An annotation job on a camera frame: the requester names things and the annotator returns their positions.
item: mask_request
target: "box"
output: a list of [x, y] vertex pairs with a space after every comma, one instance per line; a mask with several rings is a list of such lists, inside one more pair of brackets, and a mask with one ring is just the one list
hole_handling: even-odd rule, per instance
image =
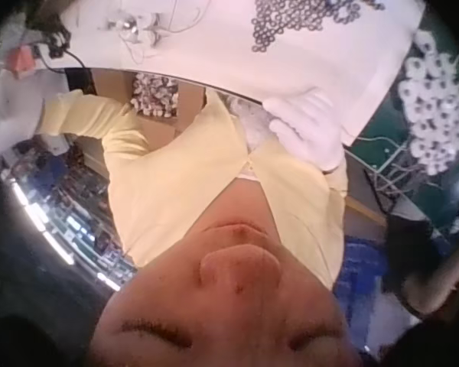
[[[97, 95], [120, 103], [131, 102], [135, 75], [136, 73], [122, 70], [92, 69]], [[205, 88], [181, 81], [178, 85], [177, 118], [164, 119], [139, 115], [142, 131], [153, 151], [163, 148], [188, 128], [204, 106]], [[108, 178], [101, 142], [91, 138], [79, 138], [77, 142], [85, 155], [85, 164]]]

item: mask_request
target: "fluorescent light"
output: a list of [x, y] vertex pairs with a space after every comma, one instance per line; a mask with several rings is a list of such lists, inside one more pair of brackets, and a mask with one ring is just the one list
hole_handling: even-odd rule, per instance
[[114, 291], [116, 291], [116, 292], [120, 291], [121, 286], [117, 285], [116, 283], [114, 283], [113, 281], [108, 279], [103, 273], [97, 273], [97, 277], [98, 277], [98, 279], [100, 279], [101, 281], [106, 283], [109, 287], [111, 287]]
[[82, 226], [72, 217], [72, 216], [69, 216], [67, 218], [67, 222], [69, 224], [71, 224], [71, 226], [76, 230], [76, 231], [80, 231], [80, 228], [82, 228]]
[[49, 218], [38, 203], [32, 204], [31, 207], [44, 224], [49, 223]]
[[37, 216], [37, 214], [34, 211], [34, 209], [32, 208], [32, 206], [27, 205], [25, 207], [25, 212], [28, 214], [29, 218], [31, 218], [33, 224], [36, 226], [36, 228], [37, 228], [37, 230], [39, 232], [44, 232], [46, 230], [46, 227], [41, 222], [41, 220], [39, 219], [39, 216]]
[[13, 183], [12, 184], [12, 189], [15, 193], [15, 196], [17, 197], [18, 199], [18, 202], [23, 205], [23, 206], [26, 206], [26, 205], [29, 205], [29, 200], [28, 198], [25, 196], [24, 194], [24, 191], [22, 191], [21, 187], [18, 186], [17, 183]]
[[68, 265], [75, 264], [75, 260], [73, 259], [73, 256], [67, 253], [66, 250], [63, 247], [61, 247], [58, 241], [54, 239], [54, 237], [49, 232], [44, 232], [43, 236], [49, 242], [51, 247], [54, 248], [54, 250], [58, 253], [58, 255], [61, 256]]

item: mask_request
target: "white fabric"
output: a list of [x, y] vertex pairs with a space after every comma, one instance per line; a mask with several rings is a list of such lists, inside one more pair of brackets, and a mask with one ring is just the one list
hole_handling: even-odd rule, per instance
[[44, 100], [68, 91], [64, 75], [48, 70], [22, 80], [4, 70], [0, 74], [0, 154], [34, 136]]
[[340, 165], [344, 157], [340, 124], [323, 91], [311, 89], [298, 96], [271, 98], [263, 106], [276, 117], [270, 130], [289, 153], [325, 172]]

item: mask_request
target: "blue object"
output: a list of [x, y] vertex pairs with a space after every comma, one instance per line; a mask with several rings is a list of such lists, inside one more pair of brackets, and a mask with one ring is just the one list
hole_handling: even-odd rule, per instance
[[382, 249], [373, 241], [345, 238], [343, 265], [334, 286], [334, 295], [345, 313], [350, 338], [363, 350], [373, 312], [376, 279], [387, 271]]

